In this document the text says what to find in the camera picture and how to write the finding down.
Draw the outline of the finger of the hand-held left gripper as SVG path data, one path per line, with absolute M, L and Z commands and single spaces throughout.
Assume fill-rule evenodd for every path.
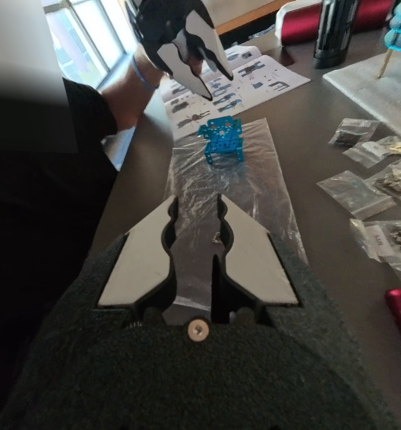
M 185 30 L 188 39 L 196 46 L 211 70 L 219 70 L 229 81 L 232 81 L 233 73 L 216 29 L 211 27 L 197 11 L 191 11 L 186 18 Z
M 212 94 L 209 89 L 202 79 L 193 73 L 191 67 L 180 58 L 179 50 L 175 44 L 164 44 L 157 53 L 170 69 L 169 73 L 178 83 L 192 91 L 192 93 L 200 95 L 209 101 L 212 100 Z

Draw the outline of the large clear plastic bag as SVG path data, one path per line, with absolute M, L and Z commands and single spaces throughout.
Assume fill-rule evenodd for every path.
M 178 197 L 176 241 L 171 247 L 177 279 L 174 304 L 209 311 L 214 255 L 222 244 L 217 195 L 223 194 L 277 235 L 308 264 L 278 153 L 265 118 L 242 125 L 244 162 L 235 153 L 214 154 L 206 162 L 206 140 L 196 134 L 174 144 L 162 201 Z

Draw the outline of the blue wristband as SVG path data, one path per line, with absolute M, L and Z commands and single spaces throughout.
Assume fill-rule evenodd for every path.
M 145 89 L 147 89 L 147 90 L 148 90 L 148 91 L 150 91 L 150 92 L 154 92 L 154 91 L 156 91 L 156 90 L 157 90 L 157 87 L 156 87 L 156 86 L 151 85 L 151 84 L 150 84 L 150 83 L 145 79 L 145 77 L 143 76 L 143 74 L 141 73 L 141 71 L 140 71 L 140 69 L 139 69 L 139 67 L 138 67 L 138 64 L 137 64 L 137 62 L 136 62 L 135 56 L 133 56 L 133 57 L 132 57 L 131 65 L 132 65 L 132 67 L 133 67 L 133 70 L 134 70 L 134 72 L 135 72 L 135 74 L 136 74 L 137 78 L 138 78 L 138 79 L 140 80 L 140 82 L 143 84 L 143 86 L 145 87 Z

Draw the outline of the blue metal bracket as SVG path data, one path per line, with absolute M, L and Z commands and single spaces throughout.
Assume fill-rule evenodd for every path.
M 230 153 L 235 153 L 238 161 L 244 162 L 243 143 L 244 138 L 241 137 L 209 141 L 204 147 L 206 162 L 210 165 L 213 164 L 213 154 L 222 155 Z
M 231 141 L 240 137 L 242 125 L 239 118 L 223 116 L 210 119 L 205 125 L 201 125 L 196 132 L 197 136 L 203 137 L 209 142 Z

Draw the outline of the black patterned bottle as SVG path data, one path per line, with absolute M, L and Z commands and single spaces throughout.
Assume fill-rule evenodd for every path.
M 323 0 L 313 55 L 314 69 L 340 65 L 346 58 L 358 0 Z

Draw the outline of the pile of small screw bags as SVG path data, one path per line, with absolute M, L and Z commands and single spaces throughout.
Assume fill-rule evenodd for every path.
M 346 148 L 343 155 L 365 168 L 389 157 L 395 161 L 367 179 L 346 170 L 317 185 L 353 216 L 351 233 L 367 256 L 388 264 L 401 281 L 401 220 L 367 221 L 401 203 L 401 137 L 371 140 L 378 125 L 376 120 L 345 118 L 329 143 Z

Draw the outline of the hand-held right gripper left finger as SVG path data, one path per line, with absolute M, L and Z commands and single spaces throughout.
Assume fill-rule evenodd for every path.
M 149 308 L 163 313 L 173 304 L 177 279 L 171 247 L 177 218 L 178 197 L 170 196 L 124 235 L 98 309 L 127 309 L 142 319 Z

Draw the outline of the assembly instruction booklet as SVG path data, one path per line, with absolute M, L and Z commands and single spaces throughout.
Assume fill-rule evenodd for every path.
M 226 51 L 233 80 L 212 71 L 205 63 L 201 78 L 212 100 L 192 93 L 175 80 L 166 80 L 160 93 L 171 125 L 173 140 L 196 133 L 201 125 L 233 116 L 295 89 L 310 80 L 290 71 L 255 46 L 234 46 Z

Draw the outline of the dark desk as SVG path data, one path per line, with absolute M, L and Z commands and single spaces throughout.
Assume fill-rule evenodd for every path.
M 386 264 L 369 259 L 349 230 L 350 215 L 317 182 L 345 170 L 370 176 L 328 145 L 345 117 L 371 118 L 312 66 L 314 42 L 289 46 L 289 68 L 311 82 L 241 114 L 266 118 L 312 271 L 339 305 L 372 378 L 401 427 L 401 335 L 384 293 L 401 283 Z M 96 230 L 90 253 L 105 250 L 158 206 L 172 153 L 172 134 L 159 95 L 138 121 L 121 172 Z

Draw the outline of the person's left hand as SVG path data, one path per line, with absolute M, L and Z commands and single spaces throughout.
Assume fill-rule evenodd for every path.
M 137 60 L 137 64 L 145 79 L 151 85 L 158 87 L 164 72 L 155 68 L 152 63 L 144 56 L 141 56 L 140 59 Z M 202 71 L 202 59 L 190 55 L 187 58 L 187 64 L 190 66 L 193 74 L 199 77 Z

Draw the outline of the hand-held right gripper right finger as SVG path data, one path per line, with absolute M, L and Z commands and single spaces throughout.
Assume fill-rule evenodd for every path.
M 223 194 L 217 196 L 221 256 L 212 267 L 211 320 L 229 323 L 230 313 L 251 309 L 266 323 L 267 307 L 294 307 L 299 299 L 268 229 Z

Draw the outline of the red fabric roll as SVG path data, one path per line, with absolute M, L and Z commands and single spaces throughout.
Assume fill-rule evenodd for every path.
M 320 0 L 297 0 L 283 5 L 276 15 L 275 35 L 282 45 L 315 40 L 321 12 Z M 353 33 L 375 30 L 386 22 L 392 0 L 362 0 L 353 21 Z

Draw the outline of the person's left forearm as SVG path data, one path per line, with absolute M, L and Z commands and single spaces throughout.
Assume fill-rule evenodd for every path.
M 141 56 L 146 57 L 144 48 L 139 45 L 133 56 L 136 62 Z M 115 120 L 117 132 L 136 126 L 155 93 L 145 89 L 133 70 L 131 60 L 119 79 L 99 91 Z

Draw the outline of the white foam sheet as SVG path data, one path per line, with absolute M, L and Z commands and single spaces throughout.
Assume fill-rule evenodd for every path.
M 326 73 L 327 82 L 401 136 L 401 52 L 394 52 L 381 78 L 386 54 Z

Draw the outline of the large dark neighbouring table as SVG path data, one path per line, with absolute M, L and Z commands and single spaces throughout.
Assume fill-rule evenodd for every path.
M 216 27 L 218 35 L 224 35 L 225 33 L 238 29 L 257 19 L 261 19 L 272 13 L 276 13 L 283 5 L 288 4 L 290 2 L 290 0 L 275 0 L 249 12 L 246 12 L 238 17 L 230 19 L 222 24 L 219 24 Z

